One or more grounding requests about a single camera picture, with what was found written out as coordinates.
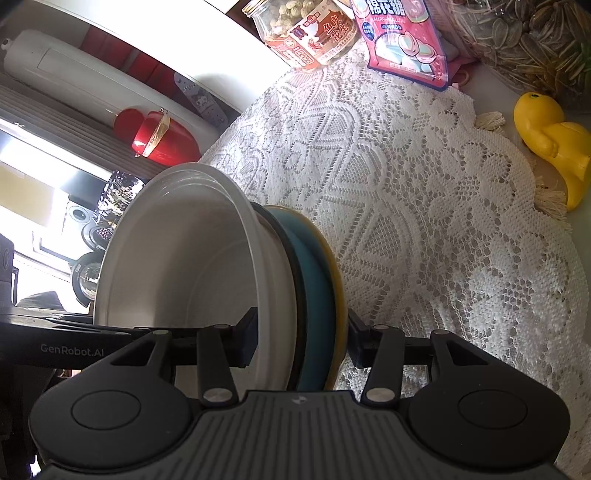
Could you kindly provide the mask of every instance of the snack jar label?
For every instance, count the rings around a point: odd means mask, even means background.
[[[279,37],[276,40],[269,40],[267,45],[284,59],[290,67],[311,70],[320,66],[320,63],[291,37]]]
[[[447,87],[446,57],[424,0],[352,0],[352,6],[369,68]]]
[[[286,36],[267,44],[290,66],[311,70],[327,64],[356,34],[355,23],[332,0],[323,0]]]

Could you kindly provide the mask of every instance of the pink snack bag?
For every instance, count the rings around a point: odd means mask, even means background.
[[[423,0],[351,0],[369,48],[368,67],[437,90],[447,88],[447,62]]]

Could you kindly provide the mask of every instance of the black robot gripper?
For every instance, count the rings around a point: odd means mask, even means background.
[[[30,415],[41,480],[565,478],[553,466],[569,431],[560,397],[451,332],[409,338],[350,311],[349,355],[372,367],[359,402],[347,391],[239,400],[222,336],[196,330],[196,400],[173,386],[167,330],[48,390]],[[428,370],[408,398],[404,365]]]

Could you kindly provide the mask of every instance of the stacked bowls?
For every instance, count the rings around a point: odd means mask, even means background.
[[[151,180],[125,211],[100,271],[94,321],[109,326],[235,325],[258,308],[238,393],[333,388],[344,358],[346,302],[326,240],[301,214],[251,204],[219,170],[197,163]],[[196,395],[196,368],[177,368]]]

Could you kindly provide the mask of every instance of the white bowl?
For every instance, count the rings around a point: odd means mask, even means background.
[[[283,390],[296,342],[296,294],[281,242],[219,170],[185,163],[165,170],[119,221],[96,294],[98,325],[235,325],[258,307],[258,347],[232,368],[238,393]],[[196,368],[177,386],[194,395]]]

